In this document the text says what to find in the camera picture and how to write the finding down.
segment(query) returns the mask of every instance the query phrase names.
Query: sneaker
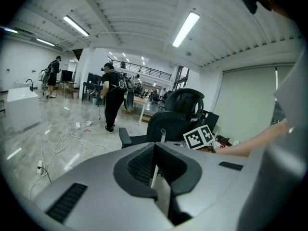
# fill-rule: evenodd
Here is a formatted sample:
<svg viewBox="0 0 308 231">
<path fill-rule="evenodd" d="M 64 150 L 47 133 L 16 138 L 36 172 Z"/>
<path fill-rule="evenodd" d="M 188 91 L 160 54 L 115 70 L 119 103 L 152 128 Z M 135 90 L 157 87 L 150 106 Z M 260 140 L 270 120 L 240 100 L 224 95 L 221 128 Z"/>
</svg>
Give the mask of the sneaker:
<svg viewBox="0 0 308 231">
<path fill-rule="evenodd" d="M 114 128 L 108 128 L 107 126 L 105 126 L 105 130 L 106 130 L 108 133 L 113 133 L 113 132 L 114 132 Z"/>
</svg>

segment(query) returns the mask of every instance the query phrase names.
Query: ceiling light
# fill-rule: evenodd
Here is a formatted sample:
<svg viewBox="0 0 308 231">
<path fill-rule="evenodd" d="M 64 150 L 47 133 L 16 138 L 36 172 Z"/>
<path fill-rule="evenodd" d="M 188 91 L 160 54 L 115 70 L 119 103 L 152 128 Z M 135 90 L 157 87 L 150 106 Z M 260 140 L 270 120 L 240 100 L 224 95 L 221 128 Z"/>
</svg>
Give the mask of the ceiling light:
<svg viewBox="0 0 308 231">
<path fill-rule="evenodd" d="M 192 29 L 193 25 L 196 24 L 196 22 L 199 20 L 200 16 L 190 12 L 186 21 L 184 22 L 181 30 L 179 31 L 177 37 L 175 38 L 172 46 L 173 47 L 179 47 L 182 41 L 185 39 L 186 35 L 189 33 L 189 31 Z"/>
<path fill-rule="evenodd" d="M 76 28 L 82 35 L 86 37 L 89 36 L 89 34 L 84 29 L 82 29 L 75 21 L 73 21 L 70 17 L 65 16 L 63 19 L 67 21 L 70 25 L 72 25 L 74 28 Z"/>
<path fill-rule="evenodd" d="M 9 29 L 9 28 L 4 28 L 3 30 L 4 30 L 4 31 L 11 32 L 11 33 L 18 33 L 16 30 Z"/>
<path fill-rule="evenodd" d="M 51 46 L 54 46 L 54 44 L 51 44 L 51 43 L 46 42 L 46 41 L 43 41 L 43 40 L 41 40 L 41 39 L 39 39 L 39 38 L 37 38 L 37 41 L 42 42 L 42 43 L 45 43 L 45 44 L 49 44 L 49 45 L 51 45 Z"/>
</svg>

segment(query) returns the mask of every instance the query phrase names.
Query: chair seat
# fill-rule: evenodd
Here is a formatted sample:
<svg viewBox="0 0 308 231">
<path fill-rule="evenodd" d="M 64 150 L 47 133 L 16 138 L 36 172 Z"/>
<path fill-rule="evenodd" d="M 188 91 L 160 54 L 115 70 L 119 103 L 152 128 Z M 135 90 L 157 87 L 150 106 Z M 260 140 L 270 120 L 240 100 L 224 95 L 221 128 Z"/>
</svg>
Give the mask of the chair seat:
<svg viewBox="0 0 308 231">
<path fill-rule="evenodd" d="M 132 136 L 130 137 L 130 140 L 131 140 L 131 145 L 146 143 L 146 135 Z"/>
</svg>

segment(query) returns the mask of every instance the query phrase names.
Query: marble floor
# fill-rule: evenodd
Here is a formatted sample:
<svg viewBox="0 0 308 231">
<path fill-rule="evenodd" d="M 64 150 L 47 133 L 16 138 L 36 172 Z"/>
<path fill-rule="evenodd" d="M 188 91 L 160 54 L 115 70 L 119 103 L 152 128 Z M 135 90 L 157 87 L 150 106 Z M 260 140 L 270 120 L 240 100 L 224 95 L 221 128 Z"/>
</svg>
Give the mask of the marble floor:
<svg viewBox="0 0 308 231">
<path fill-rule="evenodd" d="M 107 133 L 104 129 L 104 112 L 101 107 L 101 120 L 99 120 L 99 107 L 92 102 L 68 97 L 66 100 L 59 92 L 55 99 L 49 99 L 47 102 L 40 102 L 42 122 L 33 125 L 23 131 L 14 132 L 7 117 L 1 118 L 0 126 L 0 156 L 1 170 L 10 186 L 18 193 L 29 197 L 31 186 L 40 177 L 37 173 L 39 160 L 42 160 L 42 153 L 45 162 L 45 168 L 48 168 L 51 156 L 54 152 L 61 149 L 61 141 L 56 146 L 65 127 L 69 123 L 83 122 L 90 120 L 94 125 L 88 128 L 81 128 L 76 133 L 84 140 L 92 144 L 101 144 L 110 151 L 119 150 L 121 141 L 118 130 L 120 127 L 126 127 L 129 135 L 143 135 L 147 130 L 147 123 L 137 124 L 139 115 L 126 115 L 119 110 L 113 134 Z M 70 140 L 69 146 L 58 154 L 55 154 L 50 165 L 50 178 L 55 180 L 63 175 L 71 167 L 93 157 L 94 155 L 78 142 L 77 138 L 72 137 L 69 132 L 64 132 L 63 138 Z M 63 141 L 65 147 L 69 140 Z M 95 154 L 104 154 L 108 149 L 101 146 L 92 146 L 86 144 Z M 8 156 L 21 148 L 14 156 L 8 159 Z M 76 159 L 71 166 L 69 162 Z M 49 184 L 47 176 L 40 179 L 33 187 L 31 198 L 33 199 L 40 191 Z"/>
</svg>

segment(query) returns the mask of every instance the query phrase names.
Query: white cable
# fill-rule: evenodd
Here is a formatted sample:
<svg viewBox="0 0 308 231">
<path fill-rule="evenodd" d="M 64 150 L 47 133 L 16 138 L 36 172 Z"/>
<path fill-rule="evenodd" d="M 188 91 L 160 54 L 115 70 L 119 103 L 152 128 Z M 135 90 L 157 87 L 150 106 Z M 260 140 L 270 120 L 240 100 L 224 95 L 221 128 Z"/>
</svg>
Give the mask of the white cable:
<svg viewBox="0 0 308 231">
<path fill-rule="evenodd" d="M 101 144 L 91 144 L 90 142 L 83 141 L 83 140 L 78 136 L 78 134 L 75 133 L 78 129 L 75 129 L 74 132 L 68 131 L 68 128 L 69 128 L 70 126 L 73 126 L 73 124 L 75 124 L 75 123 L 68 123 L 68 124 L 66 125 L 66 127 L 65 127 L 65 129 L 64 129 L 64 131 L 63 131 L 63 133 L 62 133 L 62 135 L 61 135 L 61 137 L 60 137 L 60 139 L 58 140 L 58 142 L 56 143 L 56 145 L 55 145 L 55 147 L 54 147 L 54 149 L 53 149 L 53 154 L 52 154 L 52 156 L 51 156 L 51 159 L 50 159 L 50 162 L 49 162 L 49 165 L 48 165 L 48 170 L 47 170 L 47 172 L 45 172 L 45 174 L 43 174 L 41 177 L 39 177 L 39 178 L 34 182 L 34 184 L 31 186 L 31 188 L 30 188 L 30 194 L 29 194 L 30 197 L 29 197 L 29 200 L 31 200 L 32 188 L 36 185 L 36 183 L 37 183 L 40 179 L 42 179 L 44 176 L 47 175 L 47 173 L 49 173 L 50 165 L 51 165 L 53 156 L 54 156 L 55 154 L 57 154 L 57 153 L 60 153 L 61 151 L 63 151 L 64 149 L 66 149 L 66 148 L 69 146 L 71 140 L 70 140 L 69 138 L 64 138 L 64 139 L 61 141 L 61 149 L 60 149 L 59 151 L 56 151 L 56 147 L 57 147 L 57 145 L 59 144 L 60 140 L 62 139 L 62 137 L 63 137 L 65 131 L 69 132 L 74 138 L 77 138 L 77 140 L 78 140 L 80 143 L 82 143 L 83 146 L 86 147 L 86 148 L 87 148 L 91 153 L 93 153 L 95 156 L 96 156 L 96 154 L 95 154 L 88 146 L 86 146 L 84 143 L 88 143 L 88 144 L 90 144 L 90 145 L 92 145 L 92 146 L 101 146 L 101 147 L 104 147 L 104 148 L 106 148 L 106 149 L 108 150 L 107 153 L 110 152 L 109 148 L 106 147 L 106 146 L 104 146 L 104 145 L 101 145 Z M 81 124 L 83 127 L 91 127 L 91 126 L 94 124 L 94 122 L 92 122 L 92 121 L 83 121 L 83 122 L 81 122 L 80 124 Z M 40 131 L 40 139 L 41 139 L 40 142 L 41 142 L 42 162 L 43 162 L 43 167 L 45 168 L 44 157 L 43 157 L 42 129 L 41 129 L 41 131 Z M 68 141 L 67 146 L 63 147 L 63 142 L 64 142 L 65 140 L 69 140 L 69 141 Z"/>
</svg>

